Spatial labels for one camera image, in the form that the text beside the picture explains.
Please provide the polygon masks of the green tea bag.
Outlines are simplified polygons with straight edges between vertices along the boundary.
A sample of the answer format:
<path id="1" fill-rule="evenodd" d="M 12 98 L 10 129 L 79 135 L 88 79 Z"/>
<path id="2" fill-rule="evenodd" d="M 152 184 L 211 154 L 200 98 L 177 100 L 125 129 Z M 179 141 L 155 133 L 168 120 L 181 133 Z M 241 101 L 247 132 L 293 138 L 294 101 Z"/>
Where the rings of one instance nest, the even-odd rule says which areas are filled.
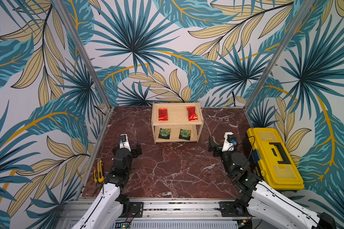
<path id="1" fill-rule="evenodd" d="M 179 139 L 190 141 L 191 134 L 192 134 L 191 130 L 181 129 L 179 133 Z"/>
<path id="2" fill-rule="evenodd" d="M 170 139 L 171 129 L 170 128 L 160 128 L 159 130 L 159 139 Z"/>

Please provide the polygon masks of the red tea bag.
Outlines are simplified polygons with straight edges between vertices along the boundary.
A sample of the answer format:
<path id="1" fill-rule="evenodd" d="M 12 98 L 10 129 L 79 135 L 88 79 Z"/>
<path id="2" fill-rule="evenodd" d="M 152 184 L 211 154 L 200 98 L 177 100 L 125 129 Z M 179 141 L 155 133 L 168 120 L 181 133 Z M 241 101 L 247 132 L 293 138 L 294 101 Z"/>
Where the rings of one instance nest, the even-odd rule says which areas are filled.
<path id="1" fill-rule="evenodd" d="M 168 121 L 168 109 L 159 108 L 158 109 L 158 120 L 159 121 Z"/>
<path id="2" fill-rule="evenodd" d="M 196 113 L 196 107 L 190 106 L 190 107 L 187 107 L 186 109 L 187 109 L 187 112 L 188 112 L 188 120 L 189 121 L 198 120 L 198 115 Z"/>

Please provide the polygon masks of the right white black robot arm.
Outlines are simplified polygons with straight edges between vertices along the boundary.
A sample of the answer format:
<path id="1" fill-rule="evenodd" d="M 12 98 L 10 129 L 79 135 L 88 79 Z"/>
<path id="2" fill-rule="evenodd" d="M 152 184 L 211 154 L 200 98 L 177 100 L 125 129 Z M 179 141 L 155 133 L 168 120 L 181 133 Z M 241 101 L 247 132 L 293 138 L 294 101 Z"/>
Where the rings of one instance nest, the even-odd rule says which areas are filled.
<path id="1" fill-rule="evenodd" d="M 236 151 L 236 136 L 225 133 L 223 144 L 209 137 L 208 151 L 219 157 L 226 175 L 240 191 L 234 201 L 219 203 L 223 217 L 259 218 L 278 229 L 335 229 L 334 218 L 311 211 L 282 195 L 259 176 L 248 170 L 250 162 Z"/>

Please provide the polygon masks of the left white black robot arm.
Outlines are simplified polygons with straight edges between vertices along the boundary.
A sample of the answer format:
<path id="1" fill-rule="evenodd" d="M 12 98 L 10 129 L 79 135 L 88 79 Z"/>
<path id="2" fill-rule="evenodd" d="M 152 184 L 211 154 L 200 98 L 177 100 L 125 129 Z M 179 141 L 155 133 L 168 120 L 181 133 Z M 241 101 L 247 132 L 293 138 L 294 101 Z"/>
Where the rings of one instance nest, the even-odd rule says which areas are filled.
<path id="1" fill-rule="evenodd" d="M 98 196 L 74 229 L 110 229 L 119 217 L 129 214 L 130 200 L 122 191 L 129 181 L 133 159 L 141 154 L 139 144 L 135 148 L 123 145 L 115 148 L 114 164 Z"/>

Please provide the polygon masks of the light wooden two-tier shelf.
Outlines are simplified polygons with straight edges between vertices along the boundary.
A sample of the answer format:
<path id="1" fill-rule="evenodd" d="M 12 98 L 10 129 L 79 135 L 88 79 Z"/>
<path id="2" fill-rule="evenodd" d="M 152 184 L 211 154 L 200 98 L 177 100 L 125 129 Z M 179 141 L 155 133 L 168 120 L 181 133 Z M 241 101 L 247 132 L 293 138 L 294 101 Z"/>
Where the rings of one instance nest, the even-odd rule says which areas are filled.
<path id="1" fill-rule="evenodd" d="M 196 107 L 196 113 L 198 115 L 198 120 L 189 121 L 187 107 Z M 168 121 L 158 120 L 158 109 L 167 108 L 168 109 Z M 199 102 L 196 103 L 160 103 L 153 104 L 152 107 L 152 132 L 155 143 L 166 143 L 166 142 L 198 142 L 203 124 L 204 118 L 201 111 L 201 106 Z M 160 128 L 170 128 L 171 135 L 170 139 L 159 139 Z M 179 139 L 179 133 L 181 129 L 191 130 L 191 140 Z"/>

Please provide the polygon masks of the yellow black utility knife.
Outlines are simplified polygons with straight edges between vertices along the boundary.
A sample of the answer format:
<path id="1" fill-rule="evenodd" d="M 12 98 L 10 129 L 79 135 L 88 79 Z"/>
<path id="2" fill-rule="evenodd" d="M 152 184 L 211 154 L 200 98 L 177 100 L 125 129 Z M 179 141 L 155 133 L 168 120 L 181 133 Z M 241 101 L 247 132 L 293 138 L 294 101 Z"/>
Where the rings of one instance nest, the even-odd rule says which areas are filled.
<path id="1" fill-rule="evenodd" d="M 93 172 L 94 182 L 96 185 L 102 185 L 104 183 L 104 167 L 101 158 L 97 159 L 97 169 Z"/>

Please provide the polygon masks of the yellow black toolbox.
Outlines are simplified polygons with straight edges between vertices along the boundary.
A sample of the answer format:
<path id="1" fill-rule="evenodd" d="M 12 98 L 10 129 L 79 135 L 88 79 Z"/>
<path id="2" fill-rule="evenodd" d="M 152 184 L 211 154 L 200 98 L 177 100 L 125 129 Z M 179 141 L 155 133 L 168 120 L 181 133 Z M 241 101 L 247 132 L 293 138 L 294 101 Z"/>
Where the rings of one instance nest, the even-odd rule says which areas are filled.
<path id="1" fill-rule="evenodd" d="M 246 132 L 252 145 L 251 171 L 279 191 L 304 189 L 304 181 L 284 142 L 274 128 L 250 128 Z"/>

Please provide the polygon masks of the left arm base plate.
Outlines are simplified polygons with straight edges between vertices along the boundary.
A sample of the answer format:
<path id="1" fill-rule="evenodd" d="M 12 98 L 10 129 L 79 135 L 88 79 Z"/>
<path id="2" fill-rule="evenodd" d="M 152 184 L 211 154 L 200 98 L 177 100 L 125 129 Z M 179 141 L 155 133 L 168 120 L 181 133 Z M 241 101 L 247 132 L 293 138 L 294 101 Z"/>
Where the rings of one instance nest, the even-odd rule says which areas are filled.
<path id="1" fill-rule="evenodd" d="M 142 217 L 144 203 L 143 202 L 130 202 L 121 204 L 120 202 L 114 202 L 107 205 L 101 213 L 104 215 L 104 218 L 128 218 L 128 217 Z"/>

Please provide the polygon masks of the aluminium front rail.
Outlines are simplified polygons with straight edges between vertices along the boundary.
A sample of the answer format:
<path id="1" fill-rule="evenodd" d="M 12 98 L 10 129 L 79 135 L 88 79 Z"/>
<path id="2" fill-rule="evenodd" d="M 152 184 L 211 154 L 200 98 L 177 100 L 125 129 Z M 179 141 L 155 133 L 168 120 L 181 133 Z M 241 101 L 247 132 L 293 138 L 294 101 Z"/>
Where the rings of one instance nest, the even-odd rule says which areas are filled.
<path id="1" fill-rule="evenodd" d="M 70 201 L 65 205 L 56 225 L 58 229 L 70 229 L 87 212 L 95 199 Z M 129 198 L 130 202 L 143 202 L 142 217 L 128 217 L 117 219 L 111 228 L 120 224 L 124 228 L 181 228 L 193 229 L 204 226 L 209 229 L 224 229 L 229 225 L 238 228 L 241 220 L 255 220 L 259 218 L 222 217 L 217 210 L 219 202 L 234 201 L 207 198 Z"/>

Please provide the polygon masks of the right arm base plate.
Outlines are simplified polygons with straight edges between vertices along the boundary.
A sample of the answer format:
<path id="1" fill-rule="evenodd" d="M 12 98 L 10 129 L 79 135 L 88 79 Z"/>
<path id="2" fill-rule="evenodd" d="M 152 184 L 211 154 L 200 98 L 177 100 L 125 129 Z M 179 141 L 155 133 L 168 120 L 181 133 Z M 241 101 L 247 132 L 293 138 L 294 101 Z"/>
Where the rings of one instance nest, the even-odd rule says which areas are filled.
<path id="1" fill-rule="evenodd" d="M 235 201 L 221 201 L 218 204 L 217 210 L 221 212 L 222 217 L 253 217 L 246 207 Z"/>

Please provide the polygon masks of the left aluminium corner post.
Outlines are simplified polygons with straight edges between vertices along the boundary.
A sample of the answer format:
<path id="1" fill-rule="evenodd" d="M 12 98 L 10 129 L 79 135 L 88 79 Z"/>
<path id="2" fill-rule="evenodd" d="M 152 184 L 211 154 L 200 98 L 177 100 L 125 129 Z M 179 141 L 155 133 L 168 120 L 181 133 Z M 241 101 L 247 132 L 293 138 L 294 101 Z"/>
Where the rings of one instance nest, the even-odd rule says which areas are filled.
<path id="1" fill-rule="evenodd" d="M 91 60 L 86 52 L 86 49 L 83 45 L 83 42 L 79 36 L 79 33 L 77 31 L 77 29 L 75 28 L 75 24 L 73 24 L 71 16 L 64 4 L 63 1 L 60 0 L 54 0 L 53 1 L 54 6 L 56 7 L 60 18 L 62 19 L 65 27 L 68 29 L 68 32 L 70 34 L 70 37 L 72 38 L 72 41 L 75 45 L 75 47 L 78 49 L 79 51 L 79 55 L 81 57 L 81 59 L 83 60 L 86 68 L 88 69 L 88 72 L 91 76 L 91 79 L 93 80 L 96 88 L 98 89 L 99 93 L 100 93 L 100 97 L 102 99 L 102 101 L 104 102 L 106 108 L 108 111 L 110 111 L 112 109 L 112 106 L 108 100 L 108 97 L 104 91 L 104 89 L 102 88 L 101 82 L 97 76 L 97 73 L 91 63 Z"/>

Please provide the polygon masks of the aluminium corner post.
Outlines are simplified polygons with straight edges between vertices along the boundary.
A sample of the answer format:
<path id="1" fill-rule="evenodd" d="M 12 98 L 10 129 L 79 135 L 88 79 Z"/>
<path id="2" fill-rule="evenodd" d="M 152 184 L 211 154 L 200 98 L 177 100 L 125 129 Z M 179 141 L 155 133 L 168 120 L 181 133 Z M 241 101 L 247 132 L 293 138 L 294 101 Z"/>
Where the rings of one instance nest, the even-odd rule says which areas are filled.
<path id="1" fill-rule="evenodd" d="M 91 63 L 91 60 L 86 52 L 86 49 L 83 45 L 83 42 L 79 36 L 79 33 L 77 31 L 77 29 L 75 28 L 75 24 L 73 24 L 71 16 L 64 4 L 63 1 L 60 0 L 54 0 L 53 1 L 54 6 L 56 7 L 60 18 L 62 19 L 65 27 L 68 29 L 68 32 L 70 34 L 70 37 L 72 38 L 72 41 L 75 45 L 75 47 L 78 49 L 79 51 L 79 55 L 81 57 L 81 59 L 83 60 L 86 68 L 88 69 L 88 72 L 91 76 L 91 79 L 93 80 L 96 88 L 98 89 L 99 93 L 100 93 L 100 97 L 102 99 L 102 101 L 104 102 L 106 108 L 108 111 L 110 111 L 112 109 L 112 106 L 108 100 L 108 97 L 104 91 L 104 89 L 102 88 L 101 82 L 97 76 L 97 73 Z"/>
<path id="2" fill-rule="evenodd" d="M 257 81 L 255 88 L 252 90 L 252 93 L 251 93 L 246 105 L 244 106 L 244 110 L 246 113 L 251 109 L 251 107 L 255 101 L 256 96 L 259 94 L 261 88 L 263 87 L 264 83 L 266 82 L 266 80 L 267 80 L 269 74 L 271 73 L 273 67 L 275 66 L 276 62 L 280 58 L 281 54 L 284 52 L 285 48 L 289 44 L 292 37 L 295 35 L 297 29 L 301 25 L 302 20 L 305 18 L 308 10 L 310 9 L 310 7 L 312 6 L 312 4 L 314 2 L 315 2 L 315 0 L 305 1 L 301 5 L 301 7 L 299 8 L 298 13 L 293 17 L 293 22 L 289 25 L 288 31 L 284 34 L 281 42 L 278 45 L 278 48 L 274 52 L 272 58 L 270 59 L 268 65 L 266 66 L 261 78 Z"/>

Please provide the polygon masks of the right aluminium corner post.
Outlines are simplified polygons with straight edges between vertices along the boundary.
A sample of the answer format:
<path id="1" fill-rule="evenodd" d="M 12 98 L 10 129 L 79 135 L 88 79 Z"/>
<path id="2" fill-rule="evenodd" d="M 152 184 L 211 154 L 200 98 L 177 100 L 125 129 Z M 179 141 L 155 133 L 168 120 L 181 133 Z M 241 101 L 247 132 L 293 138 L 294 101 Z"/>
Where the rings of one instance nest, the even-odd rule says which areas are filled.
<path id="1" fill-rule="evenodd" d="M 305 1 L 301 5 L 301 7 L 299 8 L 298 13 L 293 17 L 293 22 L 289 25 L 288 31 L 284 34 L 281 42 L 278 45 L 278 48 L 274 52 L 272 58 L 270 59 L 268 65 L 266 66 L 261 78 L 257 81 L 255 88 L 252 90 L 252 93 L 251 93 L 246 105 L 244 106 L 244 110 L 246 113 L 251 109 L 251 107 L 255 101 L 256 96 L 259 94 L 261 88 L 263 87 L 264 83 L 266 82 L 266 80 L 267 80 L 269 74 L 271 73 L 273 67 L 275 66 L 276 62 L 280 58 L 281 54 L 284 52 L 285 48 L 289 44 L 292 37 L 295 35 L 297 29 L 301 25 L 302 20 L 305 18 L 308 10 L 310 9 L 310 7 L 312 6 L 312 4 L 314 2 L 315 2 L 315 0 Z"/>

